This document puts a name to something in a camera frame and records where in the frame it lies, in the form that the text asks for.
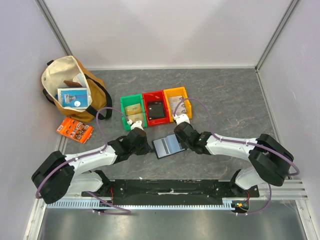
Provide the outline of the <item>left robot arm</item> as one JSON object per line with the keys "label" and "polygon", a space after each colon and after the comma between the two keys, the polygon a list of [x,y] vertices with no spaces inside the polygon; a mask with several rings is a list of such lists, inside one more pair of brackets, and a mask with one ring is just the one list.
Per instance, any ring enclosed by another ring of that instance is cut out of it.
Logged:
{"label": "left robot arm", "polygon": [[147,133],[138,127],[93,150],[66,155],[59,150],[54,151],[31,177],[37,188],[35,196],[46,204],[76,192],[90,191],[106,196],[110,192],[107,178],[92,170],[126,161],[131,155],[146,155],[150,151]]}

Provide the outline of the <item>gold card front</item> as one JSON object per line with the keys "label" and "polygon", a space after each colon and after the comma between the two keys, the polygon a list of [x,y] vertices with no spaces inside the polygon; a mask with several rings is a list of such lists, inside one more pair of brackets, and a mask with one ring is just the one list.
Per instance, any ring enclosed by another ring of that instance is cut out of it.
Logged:
{"label": "gold card front", "polygon": [[137,121],[144,121],[144,115],[142,113],[132,114],[128,116],[128,119],[131,120],[133,123]]}

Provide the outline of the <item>gold card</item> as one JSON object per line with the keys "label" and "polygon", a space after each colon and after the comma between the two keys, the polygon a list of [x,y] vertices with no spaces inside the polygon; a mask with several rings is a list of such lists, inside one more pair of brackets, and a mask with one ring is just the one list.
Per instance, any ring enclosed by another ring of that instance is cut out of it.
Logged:
{"label": "gold card", "polygon": [[136,103],[136,104],[132,104],[129,106],[126,106],[124,108],[125,113],[129,116],[129,115],[134,115],[134,114],[138,114],[142,112],[142,106],[140,103]]}
{"label": "gold card", "polygon": [[133,123],[137,121],[144,121],[144,115],[142,113],[132,114],[128,116],[128,119],[131,120]]}

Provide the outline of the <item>white patterned card stack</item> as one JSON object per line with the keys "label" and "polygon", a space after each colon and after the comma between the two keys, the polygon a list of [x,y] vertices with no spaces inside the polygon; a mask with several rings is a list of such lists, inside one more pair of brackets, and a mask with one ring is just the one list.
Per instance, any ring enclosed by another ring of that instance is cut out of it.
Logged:
{"label": "white patterned card stack", "polygon": [[187,108],[183,101],[184,97],[182,95],[172,96],[168,98],[169,106],[172,115],[181,115],[187,113]]}

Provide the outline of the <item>gold card rear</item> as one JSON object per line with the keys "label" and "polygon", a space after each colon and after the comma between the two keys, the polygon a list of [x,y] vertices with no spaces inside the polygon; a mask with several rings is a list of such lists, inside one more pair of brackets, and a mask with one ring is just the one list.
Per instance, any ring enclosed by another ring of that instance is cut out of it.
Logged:
{"label": "gold card rear", "polygon": [[124,108],[125,113],[129,116],[129,115],[134,115],[134,114],[138,114],[142,112],[142,106],[140,103],[136,103],[136,104],[132,104],[129,106],[126,106]]}

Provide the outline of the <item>black cards in bin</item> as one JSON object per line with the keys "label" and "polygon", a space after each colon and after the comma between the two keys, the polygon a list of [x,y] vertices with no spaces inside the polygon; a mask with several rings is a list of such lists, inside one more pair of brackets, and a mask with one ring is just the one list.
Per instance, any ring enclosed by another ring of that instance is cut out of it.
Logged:
{"label": "black cards in bin", "polygon": [[162,101],[149,101],[147,103],[147,115],[149,120],[157,120],[166,117]]}

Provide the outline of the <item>red plastic bin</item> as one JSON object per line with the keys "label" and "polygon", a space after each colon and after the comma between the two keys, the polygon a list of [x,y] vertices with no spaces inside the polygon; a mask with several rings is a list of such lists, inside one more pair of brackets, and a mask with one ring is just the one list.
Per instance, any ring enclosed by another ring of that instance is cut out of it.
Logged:
{"label": "red plastic bin", "polygon": [[[167,124],[170,122],[168,106],[167,106],[167,103],[165,100],[163,90],[142,93],[142,99],[143,99],[144,110],[145,110],[145,115],[146,115],[146,122],[149,127],[153,127],[153,126],[157,126],[157,125],[161,125],[161,124]],[[147,111],[148,111],[147,104],[148,104],[148,102],[154,102],[154,101],[162,101],[163,102],[165,118],[149,120],[148,113],[147,113]]]}

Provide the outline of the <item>green plastic bin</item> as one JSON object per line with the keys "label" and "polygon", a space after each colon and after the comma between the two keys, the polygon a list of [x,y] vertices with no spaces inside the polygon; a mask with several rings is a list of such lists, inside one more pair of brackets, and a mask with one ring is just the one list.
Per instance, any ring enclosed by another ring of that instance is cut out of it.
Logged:
{"label": "green plastic bin", "polygon": [[142,114],[144,117],[144,125],[143,128],[147,127],[147,119],[146,119],[146,114],[145,114],[145,107],[144,107],[144,103],[143,103],[143,97],[142,94],[135,94],[135,95],[129,95],[129,96],[123,96],[120,98],[120,106],[121,106],[121,112],[124,114],[124,116],[122,116],[122,123],[123,123],[123,127],[125,131],[130,131],[130,125],[127,124],[128,119],[128,115],[125,112],[125,107],[130,106],[130,105],[134,105],[134,104],[141,104],[142,107]]}

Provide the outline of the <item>yellow plastic bin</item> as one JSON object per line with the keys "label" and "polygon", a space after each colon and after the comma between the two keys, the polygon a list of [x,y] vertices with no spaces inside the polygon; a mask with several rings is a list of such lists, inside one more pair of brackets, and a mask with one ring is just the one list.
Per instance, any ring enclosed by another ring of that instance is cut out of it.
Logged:
{"label": "yellow plastic bin", "polygon": [[[167,88],[163,90],[164,92],[164,97],[167,103],[168,107],[168,114],[169,114],[169,119],[170,122],[173,122],[173,114],[174,110],[176,109],[177,104],[182,100],[188,98],[187,91],[184,86],[181,87],[176,87],[176,88]],[[173,104],[171,103],[172,100],[171,98],[177,99],[177,103]],[[181,103],[180,107],[184,105],[186,109],[186,114],[187,116],[191,119],[192,118],[192,105],[189,100],[185,100],[183,103]]]}

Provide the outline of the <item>orange snack packet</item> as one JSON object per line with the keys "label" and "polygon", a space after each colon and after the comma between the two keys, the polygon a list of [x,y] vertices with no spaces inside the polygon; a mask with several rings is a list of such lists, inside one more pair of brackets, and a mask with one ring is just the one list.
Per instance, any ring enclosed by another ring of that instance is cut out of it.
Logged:
{"label": "orange snack packet", "polygon": [[66,117],[56,132],[78,143],[85,144],[91,137],[94,128],[83,122]]}

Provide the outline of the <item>blue white booklet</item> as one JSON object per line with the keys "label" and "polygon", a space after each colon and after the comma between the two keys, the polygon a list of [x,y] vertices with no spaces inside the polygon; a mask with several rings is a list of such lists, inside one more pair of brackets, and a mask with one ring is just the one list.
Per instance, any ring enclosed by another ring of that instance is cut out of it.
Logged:
{"label": "blue white booklet", "polygon": [[63,108],[86,109],[92,102],[85,87],[61,87],[57,89],[58,102]]}

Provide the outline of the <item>silver foil packet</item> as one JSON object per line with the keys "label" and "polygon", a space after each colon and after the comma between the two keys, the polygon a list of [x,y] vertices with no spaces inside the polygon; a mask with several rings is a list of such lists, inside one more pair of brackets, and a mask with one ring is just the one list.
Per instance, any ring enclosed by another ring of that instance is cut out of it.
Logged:
{"label": "silver foil packet", "polygon": [[86,80],[86,77],[85,77],[82,73],[78,73],[78,74],[72,79],[72,81],[73,81],[74,83],[80,84],[83,88],[86,87],[87,80]]}

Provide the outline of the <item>brown wallet in bag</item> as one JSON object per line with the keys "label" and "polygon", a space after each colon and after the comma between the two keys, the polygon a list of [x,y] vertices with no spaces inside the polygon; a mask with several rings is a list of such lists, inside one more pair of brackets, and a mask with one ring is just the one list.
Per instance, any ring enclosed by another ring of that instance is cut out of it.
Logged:
{"label": "brown wallet in bag", "polygon": [[78,82],[74,82],[74,81],[70,81],[70,80],[64,80],[63,81],[64,84],[69,87],[69,88],[82,88],[83,86],[78,83]]}

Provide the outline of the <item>mustard canvas tote bag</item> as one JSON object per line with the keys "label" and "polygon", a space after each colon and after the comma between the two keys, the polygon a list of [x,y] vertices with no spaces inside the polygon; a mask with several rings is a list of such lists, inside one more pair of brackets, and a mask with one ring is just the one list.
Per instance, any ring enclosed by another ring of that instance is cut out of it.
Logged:
{"label": "mustard canvas tote bag", "polygon": [[[89,72],[72,55],[47,63],[41,76],[42,93],[64,116],[89,123],[111,118],[113,101],[102,79]],[[105,114],[98,111],[107,107]]]}

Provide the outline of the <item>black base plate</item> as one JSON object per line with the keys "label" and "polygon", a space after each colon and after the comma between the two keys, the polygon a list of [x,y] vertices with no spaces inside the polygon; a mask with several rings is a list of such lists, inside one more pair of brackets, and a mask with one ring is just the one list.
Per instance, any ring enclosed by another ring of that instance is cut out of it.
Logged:
{"label": "black base plate", "polygon": [[116,179],[93,193],[117,206],[220,205],[223,198],[258,198],[258,186],[233,193],[228,181],[213,179]]}

